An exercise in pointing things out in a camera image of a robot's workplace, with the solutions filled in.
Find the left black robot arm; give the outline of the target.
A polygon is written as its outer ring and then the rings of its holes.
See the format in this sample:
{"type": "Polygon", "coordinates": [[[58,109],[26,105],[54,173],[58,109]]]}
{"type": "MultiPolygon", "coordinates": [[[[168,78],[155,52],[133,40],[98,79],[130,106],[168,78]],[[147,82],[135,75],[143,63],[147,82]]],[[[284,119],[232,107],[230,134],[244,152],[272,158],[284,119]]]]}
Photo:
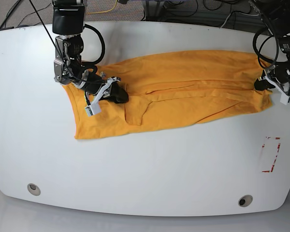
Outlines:
{"type": "Polygon", "coordinates": [[[265,27],[253,37],[253,50],[263,69],[254,87],[258,91],[276,88],[281,93],[280,102],[290,103],[290,0],[251,0],[251,7],[265,27]],[[274,38],[275,57],[261,54],[265,43],[274,38]]]}

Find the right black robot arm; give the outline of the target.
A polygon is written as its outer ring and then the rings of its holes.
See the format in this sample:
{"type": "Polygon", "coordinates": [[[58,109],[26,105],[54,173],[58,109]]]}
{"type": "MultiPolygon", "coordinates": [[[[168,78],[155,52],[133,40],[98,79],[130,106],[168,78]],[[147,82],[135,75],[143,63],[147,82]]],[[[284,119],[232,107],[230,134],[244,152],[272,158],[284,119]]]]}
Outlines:
{"type": "Polygon", "coordinates": [[[52,32],[55,38],[56,58],[54,60],[55,80],[62,85],[72,84],[84,91],[85,96],[101,96],[116,104],[127,103],[129,96],[119,86],[120,78],[105,79],[97,75],[97,64],[105,55],[105,41],[101,33],[93,26],[85,23],[87,1],[54,0],[52,32]],[[101,43],[101,54],[96,61],[83,61],[84,42],[81,33],[84,29],[95,32],[101,43]]]}

